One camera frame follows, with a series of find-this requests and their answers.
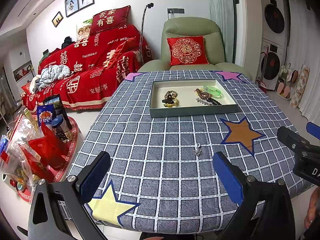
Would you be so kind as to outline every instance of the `pink star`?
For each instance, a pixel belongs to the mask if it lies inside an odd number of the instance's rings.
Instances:
[[[144,74],[145,72],[140,72],[140,73],[129,73],[124,80],[128,80],[128,81],[131,81],[131,82],[134,82],[134,79],[136,76],[140,76],[142,74]]]
[[[222,76],[223,78],[223,81],[227,81],[229,79],[233,79],[233,80],[237,80],[237,81],[240,81],[240,82],[243,82],[245,83],[243,80],[241,80],[239,78],[239,76],[242,74],[242,73],[238,73],[238,72],[229,72],[229,71],[211,71],[211,72],[214,72],[216,74],[219,74]]]

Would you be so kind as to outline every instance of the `green armchair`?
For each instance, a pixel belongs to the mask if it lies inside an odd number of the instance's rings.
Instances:
[[[210,64],[170,66],[170,49],[167,38],[201,35],[204,37],[205,54]],[[243,67],[225,62],[218,25],[209,19],[198,17],[178,17],[166,21],[162,31],[161,59],[149,61],[138,72],[195,69],[239,72],[252,80],[250,73]]]

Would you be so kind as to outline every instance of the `green bracelet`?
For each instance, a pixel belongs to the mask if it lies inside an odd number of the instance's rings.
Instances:
[[[219,89],[212,87],[212,86],[204,86],[204,91],[208,92],[209,94],[215,97],[221,97],[222,93]]]

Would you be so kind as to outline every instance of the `washing machine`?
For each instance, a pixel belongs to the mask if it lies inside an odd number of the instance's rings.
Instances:
[[[265,54],[260,55],[257,77],[260,79],[264,63],[267,61],[262,82],[265,84],[267,90],[275,90],[278,74],[282,65],[283,48],[274,42],[262,39],[261,52],[267,53],[267,47],[269,47],[268,57],[266,57]]]
[[[284,5],[283,0],[261,0],[262,38],[284,47]]]

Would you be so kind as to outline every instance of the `red blanket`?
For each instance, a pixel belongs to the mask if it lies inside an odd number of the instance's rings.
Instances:
[[[90,36],[87,45],[81,40],[46,58],[40,64],[38,73],[49,65],[61,63],[69,66],[75,73],[36,94],[28,96],[23,92],[23,104],[35,111],[36,102],[42,102],[50,95],[60,94],[63,105],[67,108],[102,108],[126,75],[141,67],[138,52],[140,34],[133,25],[99,34],[98,38],[96,35]],[[143,55],[144,62],[152,60],[151,50],[145,40]],[[106,66],[106,61],[110,59],[110,64]]]

